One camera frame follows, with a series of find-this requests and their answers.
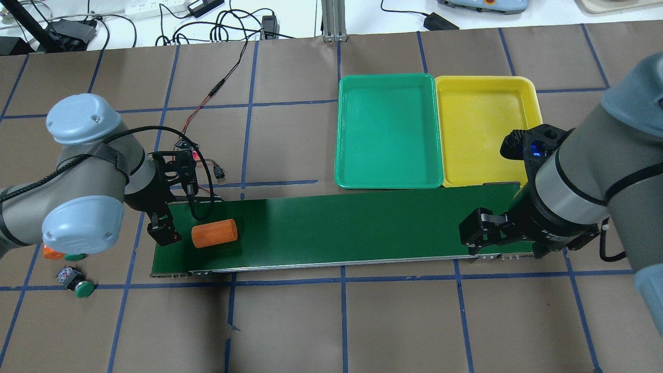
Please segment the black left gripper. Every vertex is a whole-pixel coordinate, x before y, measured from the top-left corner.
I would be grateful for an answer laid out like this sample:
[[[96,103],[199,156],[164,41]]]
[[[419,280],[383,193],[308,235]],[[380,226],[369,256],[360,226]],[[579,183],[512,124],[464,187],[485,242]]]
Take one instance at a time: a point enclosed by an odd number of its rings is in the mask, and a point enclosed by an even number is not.
[[[176,184],[182,185],[190,196],[196,196],[198,186],[194,151],[144,152],[125,188],[124,203],[146,213],[148,234],[163,247],[182,241],[168,205],[176,201],[170,190]]]

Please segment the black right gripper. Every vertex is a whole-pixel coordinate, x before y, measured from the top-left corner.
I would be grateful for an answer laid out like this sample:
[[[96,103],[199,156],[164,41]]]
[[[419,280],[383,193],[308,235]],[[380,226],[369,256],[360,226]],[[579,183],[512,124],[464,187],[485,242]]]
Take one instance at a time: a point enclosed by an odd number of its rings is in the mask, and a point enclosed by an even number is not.
[[[532,241],[537,258],[579,250],[599,236],[601,199],[571,182],[557,153],[569,135],[570,131],[542,124],[513,130],[503,139],[500,156],[523,161],[527,182],[505,214],[479,207],[459,223],[460,241],[469,255],[506,246],[506,234],[512,233]]]

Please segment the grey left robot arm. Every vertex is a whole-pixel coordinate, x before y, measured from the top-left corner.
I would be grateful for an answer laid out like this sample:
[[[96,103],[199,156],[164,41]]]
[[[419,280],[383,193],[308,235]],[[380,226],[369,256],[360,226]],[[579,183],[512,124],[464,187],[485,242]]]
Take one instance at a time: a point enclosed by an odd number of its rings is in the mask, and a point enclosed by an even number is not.
[[[108,250],[119,239],[125,206],[149,217],[149,235],[160,245],[178,242],[169,205],[180,184],[194,205],[199,191],[197,145],[148,153],[99,95],[71,95],[47,114],[46,127],[61,144],[56,170],[35,182],[2,189],[2,255],[42,243],[68,254]]]

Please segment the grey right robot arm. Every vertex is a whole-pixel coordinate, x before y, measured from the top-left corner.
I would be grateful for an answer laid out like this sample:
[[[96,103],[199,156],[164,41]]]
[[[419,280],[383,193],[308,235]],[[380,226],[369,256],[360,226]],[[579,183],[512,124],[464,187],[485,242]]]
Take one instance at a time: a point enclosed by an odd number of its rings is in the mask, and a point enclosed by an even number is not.
[[[605,262],[627,259],[635,290],[662,329],[662,56],[640,61],[576,128],[507,135],[500,155],[527,182],[509,210],[477,208],[458,226],[469,251],[530,241],[536,258],[600,239]]]

